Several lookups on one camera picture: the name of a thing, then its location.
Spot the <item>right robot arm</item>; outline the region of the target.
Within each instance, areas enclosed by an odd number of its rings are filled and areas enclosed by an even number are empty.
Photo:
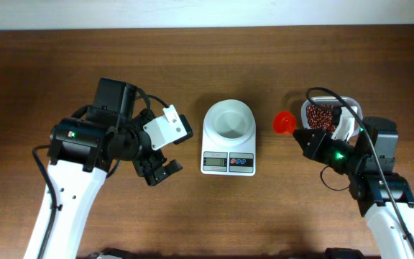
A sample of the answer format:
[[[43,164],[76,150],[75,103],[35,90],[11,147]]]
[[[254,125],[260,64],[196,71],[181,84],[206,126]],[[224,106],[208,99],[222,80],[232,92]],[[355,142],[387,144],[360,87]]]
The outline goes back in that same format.
[[[365,117],[355,145],[324,129],[297,129],[293,137],[310,160],[349,179],[349,193],[372,232],[382,258],[414,258],[414,195],[394,172],[397,125]]]

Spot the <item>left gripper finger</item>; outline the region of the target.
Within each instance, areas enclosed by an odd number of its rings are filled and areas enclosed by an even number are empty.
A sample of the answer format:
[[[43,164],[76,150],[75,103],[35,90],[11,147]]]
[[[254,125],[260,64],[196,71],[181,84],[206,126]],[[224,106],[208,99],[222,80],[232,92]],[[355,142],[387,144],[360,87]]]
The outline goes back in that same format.
[[[167,177],[171,176],[178,171],[181,171],[183,166],[176,160],[171,160],[167,165],[162,166],[156,171],[157,180],[165,180]]]
[[[145,181],[147,182],[148,186],[156,186],[163,180],[164,176],[156,176],[154,174],[145,176]]]

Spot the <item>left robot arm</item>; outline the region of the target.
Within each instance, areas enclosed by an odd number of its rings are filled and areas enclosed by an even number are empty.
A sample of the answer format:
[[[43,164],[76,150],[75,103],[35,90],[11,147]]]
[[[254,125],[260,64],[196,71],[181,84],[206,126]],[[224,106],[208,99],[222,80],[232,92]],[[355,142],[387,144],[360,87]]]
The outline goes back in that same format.
[[[172,105],[156,117],[153,98],[133,84],[101,78],[93,103],[52,128],[49,164],[32,151],[46,188],[26,258],[76,257],[92,204],[122,161],[148,186],[182,170],[161,149],[191,138],[192,128]]]

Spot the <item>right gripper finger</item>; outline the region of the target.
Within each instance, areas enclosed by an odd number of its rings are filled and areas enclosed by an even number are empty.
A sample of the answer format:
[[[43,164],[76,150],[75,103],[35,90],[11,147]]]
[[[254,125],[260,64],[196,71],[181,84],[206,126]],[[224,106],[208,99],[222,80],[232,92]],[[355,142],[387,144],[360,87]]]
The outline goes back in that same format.
[[[293,133],[293,137],[295,138],[295,141],[299,144],[302,151],[306,148],[306,140],[305,135],[301,133]]]
[[[293,137],[312,137],[318,133],[318,129],[296,129]]]

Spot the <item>red plastic measuring scoop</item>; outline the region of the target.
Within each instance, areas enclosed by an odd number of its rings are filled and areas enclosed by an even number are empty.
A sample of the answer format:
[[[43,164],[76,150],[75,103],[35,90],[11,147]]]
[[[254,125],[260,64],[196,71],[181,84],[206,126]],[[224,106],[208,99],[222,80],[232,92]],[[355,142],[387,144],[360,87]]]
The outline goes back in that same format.
[[[273,130],[277,134],[291,135],[296,128],[296,118],[289,111],[279,112],[272,124]]]

